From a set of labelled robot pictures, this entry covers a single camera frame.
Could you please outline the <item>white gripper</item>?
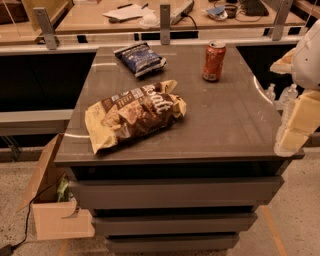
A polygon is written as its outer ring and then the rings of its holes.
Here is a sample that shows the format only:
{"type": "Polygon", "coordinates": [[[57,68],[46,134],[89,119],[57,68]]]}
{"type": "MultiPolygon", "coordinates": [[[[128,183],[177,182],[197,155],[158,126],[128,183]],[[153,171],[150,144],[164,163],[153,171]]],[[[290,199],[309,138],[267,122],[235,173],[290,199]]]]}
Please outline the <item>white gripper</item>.
{"type": "Polygon", "coordinates": [[[291,74],[293,82],[305,90],[284,107],[274,152],[289,157],[297,153],[320,127],[320,20],[298,42],[270,66],[277,74],[291,74]]]}

